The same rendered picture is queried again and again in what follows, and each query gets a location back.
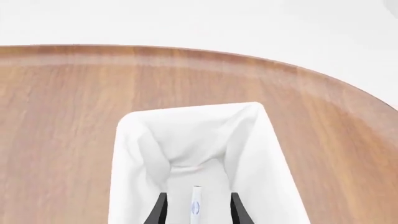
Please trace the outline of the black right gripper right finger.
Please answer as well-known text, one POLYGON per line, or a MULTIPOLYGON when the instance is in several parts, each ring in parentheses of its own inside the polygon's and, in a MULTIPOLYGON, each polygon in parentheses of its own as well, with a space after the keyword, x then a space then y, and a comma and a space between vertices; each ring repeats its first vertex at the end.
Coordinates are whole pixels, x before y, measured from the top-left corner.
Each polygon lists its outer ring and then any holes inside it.
POLYGON ((251 224, 251 217, 236 192, 231 194, 230 209, 233 224, 251 224))

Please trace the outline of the white cloth-lined basket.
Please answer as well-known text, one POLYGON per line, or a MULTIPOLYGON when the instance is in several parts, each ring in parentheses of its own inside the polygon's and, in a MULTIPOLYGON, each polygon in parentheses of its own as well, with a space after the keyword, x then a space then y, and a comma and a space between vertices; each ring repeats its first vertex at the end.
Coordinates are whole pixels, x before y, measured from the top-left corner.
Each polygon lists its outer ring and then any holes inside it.
POLYGON ((165 192, 165 224, 233 224, 236 192, 254 224, 309 224, 264 107, 258 102, 135 111, 116 129, 108 224, 144 224, 165 192))

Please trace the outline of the white cream cheese box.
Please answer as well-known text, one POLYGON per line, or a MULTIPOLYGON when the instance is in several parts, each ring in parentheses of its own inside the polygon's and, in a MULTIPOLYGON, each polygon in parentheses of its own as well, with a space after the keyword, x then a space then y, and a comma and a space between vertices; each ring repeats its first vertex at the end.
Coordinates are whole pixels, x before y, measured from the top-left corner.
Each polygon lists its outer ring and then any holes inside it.
POLYGON ((190 224, 200 224, 202 186, 193 186, 190 204, 190 224))

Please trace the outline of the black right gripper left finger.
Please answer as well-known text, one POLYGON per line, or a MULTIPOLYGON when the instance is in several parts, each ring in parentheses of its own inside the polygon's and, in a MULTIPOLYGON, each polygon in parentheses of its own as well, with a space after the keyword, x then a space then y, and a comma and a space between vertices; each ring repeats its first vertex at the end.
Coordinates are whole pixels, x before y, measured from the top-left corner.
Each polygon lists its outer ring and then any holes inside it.
POLYGON ((167 209, 167 194, 162 192, 159 194, 159 197, 144 224, 165 224, 167 218, 167 209))

